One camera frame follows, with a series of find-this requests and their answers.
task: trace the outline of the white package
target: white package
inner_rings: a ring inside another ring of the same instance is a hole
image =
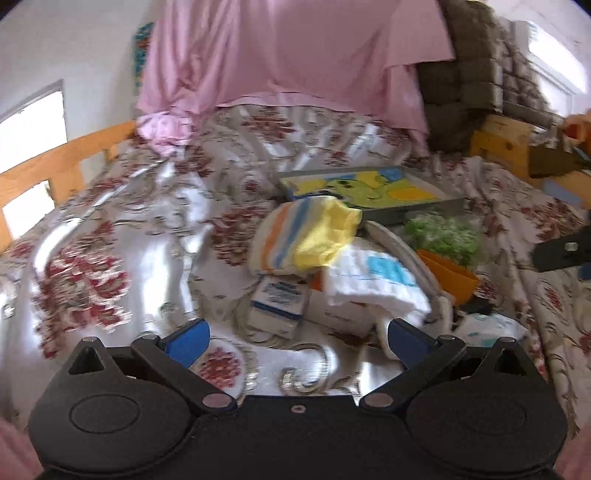
[[[264,277],[252,296],[247,324],[292,339],[302,318],[309,288],[301,278]]]
[[[343,247],[324,268],[323,285],[330,305],[348,301],[377,305],[392,318],[408,319],[417,327],[431,312],[428,298],[409,270],[362,238]]]
[[[366,305],[347,302],[329,305],[324,292],[311,289],[304,318],[341,333],[365,338],[374,326],[374,319]]]
[[[527,334],[527,328],[498,313],[475,313],[466,315],[453,334],[469,346],[491,347],[499,337],[521,340]]]

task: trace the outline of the red floral pattern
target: red floral pattern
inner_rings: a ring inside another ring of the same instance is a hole
[[[498,178],[492,179],[491,191],[493,193],[500,193],[503,190],[504,190],[504,185],[502,184],[501,180]]]
[[[421,172],[426,172],[428,170],[428,167],[431,165],[430,163],[430,159],[426,158],[426,157],[420,157],[420,158],[415,158],[415,157],[411,157],[411,158],[407,158],[406,160],[404,160],[404,162],[402,163],[406,168],[413,168],[415,170],[421,171]]]
[[[240,205],[210,220],[213,225],[212,244],[217,257],[233,267],[246,263],[256,227],[268,213],[267,207]]]
[[[182,159],[174,162],[174,168],[178,175],[186,175],[194,173],[201,178],[206,179],[213,173],[212,169],[213,158],[205,153],[205,150],[200,146],[189,150],[189,153]]]
[[[130,145],[134,148],[143,147],[148,144],[148,141],[144,137],[142,137],[139,133],[137,133],[136,131],[134,132],[131,139],[129,139],[129,141],[130,141]]]
[[[500,233],[505,233],[507,231],[507,229],[501,224],[498,215],[494,212],[489,212],[484,216],[482,226],[484,234],[489,238],[496,237]]]
[[[579,338],[579,345],[585,355],[591,352],[591,333],[585,333]]]
[[[570,235],[584,225],[571,208],[558,199],[552,199],[543,205],[522,207],[520,211],[535,225],[541,242]]]
[[[540,375],[547,379],[548,371],[546,368],[546,356],[540,339],[540,325],[534,317],[531,305],[527,301],[514,300],[513,307],[515,308],[515,320],[530,332],[530,344],[528,345],[527,353],[534,362],[538,372],[540,372]]]
[[[343,151],[330,152],[330,155],[324,161],[324,165],[327,167],[347,167],[349,165],[349,159]]]
[[[455,171],[458,167],[466,167],[466,160],[460,154],[449,155],[443,162],[446,170],[449,172]]]
[[[242,123],[251,132],[259,134],[269,143],[279,143],[296,131],[294,125],[275,108],[261,109]]]
[[[113,225],[104,222],[59,250],[46,267],[35,299],[43,314],[36,331],[46,358],[62,349],[65,332],[91,325],[111,329],[129,320],[116,304],[131,281],[112,254],[112,235]]]
[[[388,127],[381,120],[374,120],[372,124],[378,127],[377,136],[384,140],[388,145],[397,147],[408,140],[408,136],[397,128]]]
[[[98,180],[86,190],[80,204],[86,206],[92,205],[104,194],[113,192],[125,185],[129,180],[129,176],[137,169],[137,167],[138,163],[136,161],[130,161],[118,175]]]
[[[479,276],[478,277],[478,287],[476,289],[476,296],[490,300],[494,303],[497,297],[496,286],[493,282],[491,282],[488,277]]]
[[[332,130],[330,132],[330,137],[329,137],[329,148],[334,148],[339,143],[341,143],[344,138],[345,138],[345,130],[343,130],[342,128],[340,128],[338,130]]]
[[[247,181],[245,181],[242,185],[242,190],[244,191],[244,193],[250,196],[256,196],[262,191],[261,185],[253,179],[248,179]]]
[[[241,373],[240,360],[233,352],[224,351],[221,347],[207,353],[199,367],[199,376],[220,390],[233,388],[236,377]]]
[[[34,245],[27,241],[16,242],[7,252],[9,257],[18,258],[19,260],[26,260],[33,252]]]
[[[550,304],[559,312],[563,311],[562,300],[560,299],[560,295],[556,292],[555,289],[550,287],[544,287],[544,293],[546,294],[546,298],[550,302]]]

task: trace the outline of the window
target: window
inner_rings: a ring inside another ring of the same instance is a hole
[[[573,112],[575,95],[587,93],[585,67],[562,43],[532,22],[513,23],[519,49],[527,55],[538,75],[540,90],[550,108],[561,116]]]
[[[57,82],[0,118],[0,173],[66,142],[62,84]],[[54,209],[47,189],[43,182],[4,206],[13,238]]]

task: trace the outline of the white wall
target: white wall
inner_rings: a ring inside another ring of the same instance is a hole
[[[63,79],[68,140],[131,119],[133,36],[159,2],[22,1],[0,21],[0,115]],[[82,170],[88,180],[101,168]]]
[[[571,51],[591,79],[591,17],[573,0],[488,0],[486,3],[502,17],[538,24]],[[587,86],[587,95],[575,97],[573,112],[582,113],[587,108],[591,108],[591,85]]]

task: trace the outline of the bed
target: bed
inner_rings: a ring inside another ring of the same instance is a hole
[[[0,217],[0,248],[8,247],[0,257],[5,416],[26,426],[82,337],[127,345],[195,317],[209,321],[212,341],[191,369],[239,401],[249,393],[359,398],[388,381],[402,365],[372,336],[311,322],[293,340],[250,329],[245,314],[258,278],[246,258],[277,204],[277,173],[401,164],[469,199],[485,246],[478,295],[527,327],[528,353],[553,383],[570,435],[586,423],[591,290],[575,271],[540,274],[529,259],[535,243],[583,226],[581,212],[480,157],[417,158],[408,130],[360,113],[239,103],[200,120],[199,134],[167,146],[167,156],[129,122],[0,174],[2,205],[48,179],[59,204],[16,241]],[[76,165],[100,151],[108,167],[84,187]],[[447,332],[437,322],[430,328]]]

